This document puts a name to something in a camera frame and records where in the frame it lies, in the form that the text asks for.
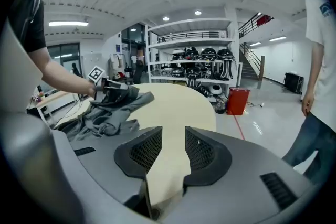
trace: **red box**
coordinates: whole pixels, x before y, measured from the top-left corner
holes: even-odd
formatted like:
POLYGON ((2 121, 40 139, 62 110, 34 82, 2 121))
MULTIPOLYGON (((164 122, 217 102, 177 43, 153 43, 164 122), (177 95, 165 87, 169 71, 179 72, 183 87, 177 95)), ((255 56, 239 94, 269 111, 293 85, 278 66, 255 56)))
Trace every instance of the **red box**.
POLYGON ((247 103, 250 90, 245 88, 230 87, 229 98, 226 105, 228 115, 242 115, 247 103))

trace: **person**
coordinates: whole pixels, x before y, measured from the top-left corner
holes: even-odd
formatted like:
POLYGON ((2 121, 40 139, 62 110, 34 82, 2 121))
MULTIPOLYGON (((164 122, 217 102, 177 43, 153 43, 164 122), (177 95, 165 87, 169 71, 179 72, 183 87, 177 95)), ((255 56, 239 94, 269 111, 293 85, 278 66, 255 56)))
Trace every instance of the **person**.
POLYGON ((8 19, 23 48, 42 72, 44 82, 58 90, 94 96, 93 83, 71 74, 51 59, 44 37, 42 0, 14 0, 8 19))
POLYGON ((306 119, 283 160, 291 166, 318 151, 304 175, 327 180, 336 159, 336 16, 328 0, 306 0, 306 37, 313 42, 310 76, 302 101, 306 119))
POLYGON ((72 63, 72 70, 71 70, 71 73, 72 73, 72 74, 75 74, 76 76, 79 76, 79 77, 81 76, 80 73, 79 73, 79 71, 78 71, 78 69, 77 69, 77 66, 76 66, 76 63, 75 63, 75 62, 72 63))

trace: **fluorescent light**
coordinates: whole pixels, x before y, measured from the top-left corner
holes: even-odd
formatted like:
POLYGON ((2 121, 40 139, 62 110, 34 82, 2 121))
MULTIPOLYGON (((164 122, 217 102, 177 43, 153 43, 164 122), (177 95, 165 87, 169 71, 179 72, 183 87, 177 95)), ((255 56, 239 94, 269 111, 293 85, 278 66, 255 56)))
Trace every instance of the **fluorescent light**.
POLYGON ((88 26, 88 22, 49 22, 49 26, 88 26))
POLYGON ((274 39, 270 39, 269 41, 277 41, 277 40, 282 40, 282 39, 285 39, 287 37, 277 37, 277 38, 274 38, 274 39))

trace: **white shelving unit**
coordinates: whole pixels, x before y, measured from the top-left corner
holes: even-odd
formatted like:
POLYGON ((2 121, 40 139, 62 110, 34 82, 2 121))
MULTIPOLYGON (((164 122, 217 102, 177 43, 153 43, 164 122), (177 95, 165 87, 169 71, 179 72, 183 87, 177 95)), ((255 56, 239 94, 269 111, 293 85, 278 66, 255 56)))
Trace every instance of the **white shelving unit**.
MULTIPOLYGON (((239 36, 238 36, 238 23, 235 13, 235 9, 232 8, 226 14, 230 15, 230 18, 198 18, 188 19, 167 24, 158 25, 149 28, 146 25, 145 36, 146 38, 146 62, 148 65, 149 83, 155 80, 175 80, 175 81, 187 81, 187 78, 174 78, 168 76, 152 75, 151 66, 159 65, 159 74, 161 73, 161 65, 171 63, 207 63, 209 60, 162 60, 153 62, 150 60, 150 49, 155 48, 157 50, 169 50, 175 48, 185 47, 223 47, 230 48, 233 52, 237 66, 239 63, 239 36), (155 33, 157 39, 151 40, 152 35, 149 33, 155 33)), ((215 60, 214 65, 223 63, 221 60, 215 60)), ((224 80, 210 80, 210 79, 197 79, 198 82, 206 83, 218 83, 225 86, 225 92, 228 93, 230 86, 236 86, 238 72, 234 65, 232 68, 233 79, 229 81, 224 80)), ((214 102, 214 98, 208 98, 211 102, 214 102)))

